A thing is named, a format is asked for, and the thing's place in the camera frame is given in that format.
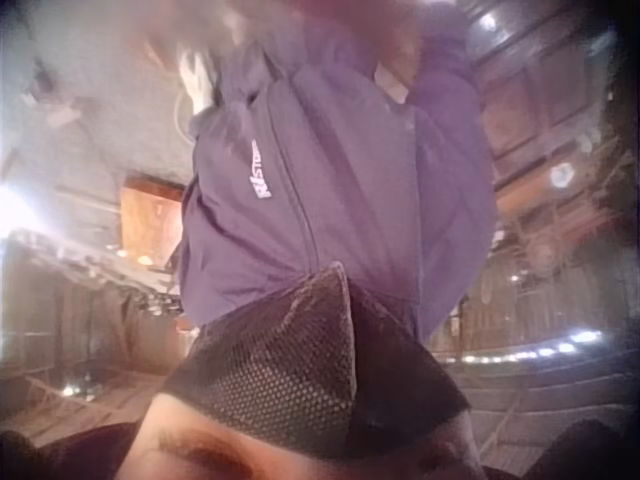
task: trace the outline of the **mesh cap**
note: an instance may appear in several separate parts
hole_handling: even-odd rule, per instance
[[[242,433],[327,460],[386,453],[468,408],[340,264],[205,326],[163,391]]]

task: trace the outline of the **forehead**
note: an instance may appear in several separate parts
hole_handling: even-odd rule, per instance
[[[391,454],[337,464],[313,459],[244,435],[205,417],[169,395],[161,394],[149,408],[118,478],[144,480],[157,477],[159,473],[171,475],[172,469],[188,471],[183,459],[159,450],[161,438],[166,433],[181,441],[187,439],[192,442],[193,448],[224,450],[222,453],[225,455],[248,465],[250,471],[254,472],[248,477],[251,479],[354,480],[373,478],[372,475],[378,479],[402,478],[398,475],[407,468],[415,468],[420,462],[437,463],[445,457],[464,459],[468,455],[466,424],[464,416],[460,416]]]

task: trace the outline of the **printed logo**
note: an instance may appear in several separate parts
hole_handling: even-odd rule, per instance
[[[258,143],[255,140],[251,142],[251,148],[253,150],[253,162],[251,163],[251,176],[249,180],[251,180],[251,185],[253,185],[253,189],[256,191],[258,198],[271,198],[271,192],[262,173],[262,156],[258,149]]]

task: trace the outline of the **purple hoodie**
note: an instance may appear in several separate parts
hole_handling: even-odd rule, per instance
[[[466,18],[436,4],[426,19],[405,105],[337,25],[289,24],[225,61],[183,204],[195,324],[335,261],[419,339],[447,318],[485,261],[496,207]]]

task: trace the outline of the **jacket zipper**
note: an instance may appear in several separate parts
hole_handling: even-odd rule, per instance
[[[284,148],[282,148],[282,144],[280,139],[278,138],[278,133],[275,129],[273,123],[273,117],[271,115],[271,108],[269,105],[269,99],[272,94],[272,85],[269,85],[266,88],[264,95],[264,106],[266,113],[266,122],[267,128],[271,134],[273,139],[273,145],[275,146],[275,152],[273,158],[278,164],[278,170],[280,176],[283,179],[283,184],[286,188],[286,193],[289,198],[289,203],[293,208],[293,211],[298,220],[298,226],[300,227],[300,233],[302,234],[302,238],[305,244],[305,250],[307,251],[307,262],[308,262],[308,273],[313,274],[318,271],[320,268],[320,259],[318,257],[318,248],[316,245],[315,238],[313,236],[313,232],[311,230],[311,222],[309,222],[309,217],[304,210],[304,206],[302,205],[302,200],[300,199],[300,194],[296,185],[293,181],[291,171],[289,169],[289,158],[287,156],[287,152]]]

